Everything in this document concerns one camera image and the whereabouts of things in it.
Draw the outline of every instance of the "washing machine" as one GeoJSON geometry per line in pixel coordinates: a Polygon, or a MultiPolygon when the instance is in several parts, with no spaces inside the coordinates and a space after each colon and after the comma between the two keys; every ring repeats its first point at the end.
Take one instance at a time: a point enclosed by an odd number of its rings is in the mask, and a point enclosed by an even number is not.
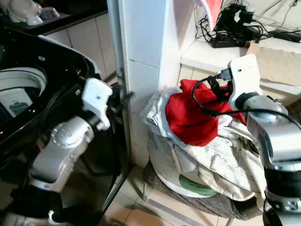
{"type": "MultiPolygon", "coordinates": [[[[81,53],[42,36],[0,28],[0,179],[17,186],[7,195],[22,189],[51,130],[81,114],[89,77],[100,79],[100,71],[81,53]]],[[[78,225],[88,225],[90,213],[94,219],[102,215],[120,170],[113,140],[112,129],[95,134],[61,193],[64,207],[88,210],[84,217],[75,214],[78,225]]]]}

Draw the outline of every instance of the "beige cloth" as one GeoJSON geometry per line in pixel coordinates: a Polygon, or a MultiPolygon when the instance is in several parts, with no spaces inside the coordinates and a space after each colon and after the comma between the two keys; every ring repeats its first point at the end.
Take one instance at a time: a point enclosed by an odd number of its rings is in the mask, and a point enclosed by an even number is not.
{"type": "Polygon", "coordinates": [[[250,42],[246,54],[255,54],[262,79],[301,86],[301,54],[261,47],[250,42]]]}

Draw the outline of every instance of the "white shelf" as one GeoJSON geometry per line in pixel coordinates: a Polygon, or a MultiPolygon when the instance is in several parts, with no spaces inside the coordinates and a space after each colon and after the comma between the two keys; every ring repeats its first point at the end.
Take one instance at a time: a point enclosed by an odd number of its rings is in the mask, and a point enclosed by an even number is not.
{"type": "MultiPolygon", "coordinates": [[[[259,45],[273,49],[301,53],[300,43],[285,41],[281,39],[265,39],[260,41],[259,45]]],[[[218,73],[221,70],[227,68],[228,63],[231,60],[244,56],[246,52],[247,48],[240,47],[212,48],[204,39],[201,38],[195,40],[193,44],[188,48],[188,50],[182,55],[181,64],[218,73]]],[[[274,82],[261,82],[261,85],[294,95],[301,94],[300,87],[294,87],[274,82]]]]}

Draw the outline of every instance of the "red cloth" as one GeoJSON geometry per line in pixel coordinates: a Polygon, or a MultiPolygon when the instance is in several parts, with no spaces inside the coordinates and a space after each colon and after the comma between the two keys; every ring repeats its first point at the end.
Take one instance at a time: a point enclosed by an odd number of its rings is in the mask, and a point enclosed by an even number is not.
{"type": "MultiPolygon", "coordinates": [[[[197,82],[197,80],[183,79],[180,86],[183,92],[170,97],[165,113],[170,129],[185,144],[205,146],[217,136],[218,117],[203,113],[195,103],[192,89],[197,82]]],[[[196,97],[202,105],[215,111],[232,111],[228,102],[217,102],[216,95],[203,83],[196,89],[196,97]]],[[[245,123],[241,113],[233,116],[245,123]]]]}

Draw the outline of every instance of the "metal leg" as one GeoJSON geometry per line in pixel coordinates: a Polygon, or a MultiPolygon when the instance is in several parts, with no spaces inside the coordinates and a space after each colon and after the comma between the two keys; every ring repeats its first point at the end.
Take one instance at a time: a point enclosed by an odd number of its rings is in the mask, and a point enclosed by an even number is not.
{"type": "Polygon", "coordinates": [[[233,223],[233,219],[229,219],[226,223],[226,226],[231,226],[233,223]]]}
{"type": "Polygon", "coordinates": [[[149,199],[149,198],[146,196],[146,189],[147,189],[147,183],[145,182],[144,185],[143,185],[143,200],[144,200],[145,202],[147,202],[148,199],[149,199]]]}

